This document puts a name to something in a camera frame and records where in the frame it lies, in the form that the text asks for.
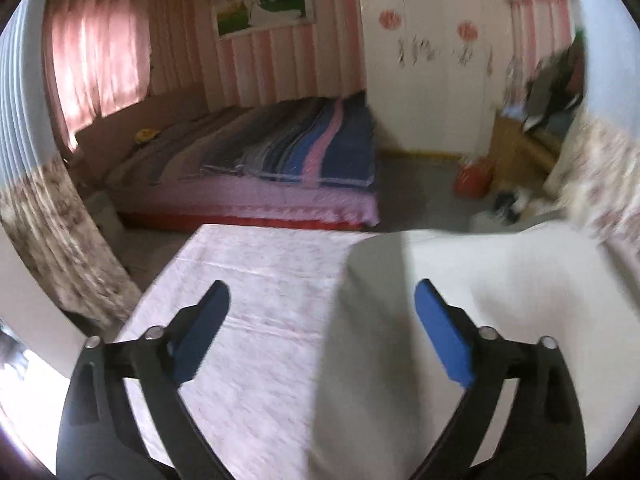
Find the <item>bed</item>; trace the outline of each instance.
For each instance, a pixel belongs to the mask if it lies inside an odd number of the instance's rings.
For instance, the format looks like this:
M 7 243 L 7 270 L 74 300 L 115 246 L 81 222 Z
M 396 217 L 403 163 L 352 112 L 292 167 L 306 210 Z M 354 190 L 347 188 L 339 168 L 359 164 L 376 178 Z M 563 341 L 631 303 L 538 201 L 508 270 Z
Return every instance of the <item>bed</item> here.
M 424 277 L 506 338 L 555 337 L 590 478 L 636 478 L 607 468 L 637 454 L 639 305 L 607 251 L 565 222 L 505 235 L 203 226 L 119 339 L 166 325 L 223 280 L 228 317 L 180 394 L 235 478 L 406 480 L 462 395 L 414 314 Z M 127 389 L 150 455 L 167 462 L 139 384 Z M 476 460 L 495 449 L 510 400 L 501 396 Z
M 194 105 L 198 90 L 191 92 L 147 99 L 78 134 L 127 223 L 187 231 L 205 223 L 378 223 L 373 124 L 363 92 L 215 113 Z M 191 110 L 178 112 L 184 104 Z M 142 128 L 160 133 L 136 145 Z

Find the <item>red bed frame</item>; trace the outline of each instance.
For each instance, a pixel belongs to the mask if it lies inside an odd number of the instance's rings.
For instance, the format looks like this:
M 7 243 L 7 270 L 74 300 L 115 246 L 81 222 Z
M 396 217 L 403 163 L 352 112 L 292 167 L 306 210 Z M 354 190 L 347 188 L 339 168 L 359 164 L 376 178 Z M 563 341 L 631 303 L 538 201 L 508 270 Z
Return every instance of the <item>red bed frame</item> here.
M 350 224 L 348 222 L 332 224 L 319 220 L 279 220 L 206 215 L 151 215 L 143 213 L 118 213 L 118 215 L 120 216 L 123 224 L 128 227 L 158 229 L 162 231 L 178 231 L 183 233 L 193 233 L 204 224 L 246 225 L 325 231 L 364 230 L 363 224 Z

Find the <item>white wall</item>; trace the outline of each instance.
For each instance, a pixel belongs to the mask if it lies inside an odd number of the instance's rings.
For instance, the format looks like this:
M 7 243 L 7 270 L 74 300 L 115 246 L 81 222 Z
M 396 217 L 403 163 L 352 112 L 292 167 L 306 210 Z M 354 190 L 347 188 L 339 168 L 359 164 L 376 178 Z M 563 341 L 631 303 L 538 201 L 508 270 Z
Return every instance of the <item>white wall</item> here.
M 0 319 L 69 378 L 86 339 L 40 288 L 0 226 Z
M 640 139 L 640 30 L 621 0 L 580 0 L 586 109 Z

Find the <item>yellow baseboard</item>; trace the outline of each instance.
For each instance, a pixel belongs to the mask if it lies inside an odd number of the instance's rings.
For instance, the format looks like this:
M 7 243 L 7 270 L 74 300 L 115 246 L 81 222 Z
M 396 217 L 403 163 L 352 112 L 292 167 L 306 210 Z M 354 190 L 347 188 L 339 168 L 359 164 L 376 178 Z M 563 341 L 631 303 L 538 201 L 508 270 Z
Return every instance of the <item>yellow baseboard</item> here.
M 421 150 L 393 150 L 388 148 L 383 148 L 380 150 L 381 156 L 401 156 L 401 157 L 417 157 L 417 158 L 428 158 L 430 160 L 450 160 L 451 162 L 458 162 L 464 155 L 460 153 L 451 153 L 451 152 L 428 152 Z

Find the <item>pink striped wall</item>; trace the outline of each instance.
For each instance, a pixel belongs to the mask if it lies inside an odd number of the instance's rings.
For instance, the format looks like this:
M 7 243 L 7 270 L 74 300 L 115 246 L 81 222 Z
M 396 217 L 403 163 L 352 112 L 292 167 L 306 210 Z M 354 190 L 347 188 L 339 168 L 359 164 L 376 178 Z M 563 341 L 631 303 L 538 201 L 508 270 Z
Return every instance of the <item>pink striped wall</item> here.
M 202 81 L 193 0 L 148 0 L 151 40 L 149 95 Z
M 575 23 L 571 0 L 523 0 L 511 4 L 514 52 L 522 60 L 525 80 L 538 62 L 571 45 Z
M 219 41 L 213 0 L 193 0 L 194 33 L 210 110 L 364 88 L 359 0 L 314 0 L 316 22 Z

